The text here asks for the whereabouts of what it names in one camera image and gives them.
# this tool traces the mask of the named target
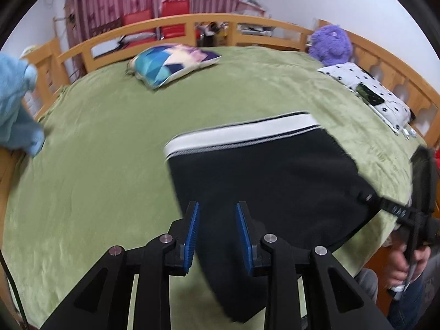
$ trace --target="silver bolt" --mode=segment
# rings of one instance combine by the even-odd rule
[[[159,241],[161,241],[162,243],[169,243],[172,241],[172,235],[168,235],[166,233],[165,235],[159,237]]]
[[[268,233],[263,238],[267,243],[274,243],[277,240],[276,236],[273,235],[272,233]]]
[[[317,255],[326,255],[327,254],[327,249],[323,246],[316,246],[315,247],[315,253]]]
[[[120,255],[122,253],[122,247],[113,246],[109,249],[110,255]]]

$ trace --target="green blanket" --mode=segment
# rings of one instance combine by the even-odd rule
[[[319,62],[262,47],[215,50],[223,55],[218,65],[156,92],[126,75],[126,62],[97,70],[66,87],[43,119],[43,150],[15,173],[3,249],[35,325],[110,246],[142,246],[180,218],[163,155],[179,133],[307,110],[378,192],[408,201],[409,159],[419,141],[394,135],[354,94],[317,72]],[[380,212],[336,257],[355,275],[393,226]],[[170,302],[175,330],[263,326],[263,312],[231,323],[197,261],[189,275],[170,279]]]

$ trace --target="hand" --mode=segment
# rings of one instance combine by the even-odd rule
[[[402,242],[396,233],[391,233],[392,249],[388,257],[388,264],[385,268],[386,284],[389,287],[402,285],[408,276],[409,265],[403,253],[406,244]],[[421,247],[414,251],[413,258],[417,262],[416,269],[411,281],[416,280],[424,271],[431,255],[429,247]]]

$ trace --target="purple plush toy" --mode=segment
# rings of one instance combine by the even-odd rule
[[[321,61],[324,66],[346,63],[353,54],[353,46],[347,33],[339,26],[329,24],[317,30],[312,36],[309,55]]]

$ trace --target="blue plush toy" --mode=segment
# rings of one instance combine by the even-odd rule
[[[312,45],[309,55],[321,61],[324,66],[346,63],[353,54],[353,46],[347,33],[339,26],[324,26],[310,36]]]
[[[23,149],[32,157],[43,147],[45,134],[21,99],[35,89],[37,74],[37,69],[26,61],[0,53],[0,145]]]

